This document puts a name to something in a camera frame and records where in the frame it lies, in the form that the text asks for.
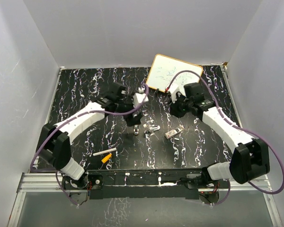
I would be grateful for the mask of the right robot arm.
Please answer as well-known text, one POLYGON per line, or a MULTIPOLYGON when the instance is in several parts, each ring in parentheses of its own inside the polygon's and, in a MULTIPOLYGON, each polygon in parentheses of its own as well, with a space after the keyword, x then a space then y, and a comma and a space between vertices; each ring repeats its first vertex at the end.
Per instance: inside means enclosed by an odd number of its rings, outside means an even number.
POLYGON ((202 169, 196 179, 211 188, 219 180, 235 180, 244 184, 270 171, 268 145, 262 139, 255 139, 239 130, 236 123, 220 113, 212 99, 205 98, 199 83, 190 83, 181 91, 178 85, 166 90, 170 93, 170 114, 181 118, 192 113, 220 136, 232 152, 229 162, 215 163, 202 169))

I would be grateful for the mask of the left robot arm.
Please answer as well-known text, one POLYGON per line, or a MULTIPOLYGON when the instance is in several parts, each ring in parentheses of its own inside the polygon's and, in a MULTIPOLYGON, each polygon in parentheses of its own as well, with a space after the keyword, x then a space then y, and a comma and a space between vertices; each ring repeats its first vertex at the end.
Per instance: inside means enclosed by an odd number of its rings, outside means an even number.
POLYGON ((72 142, 93 124, 109 115, 122 116, 128 127, 141 124, 139 109, 148 102, 149 87, 143 83, 135 93, 127 87, 113 83, 109 89, 93 98, 77 113, 56 124, 42 127, 35 156, 64 173, 78 189, 88 184, 86 170, 71 154, 72 142))

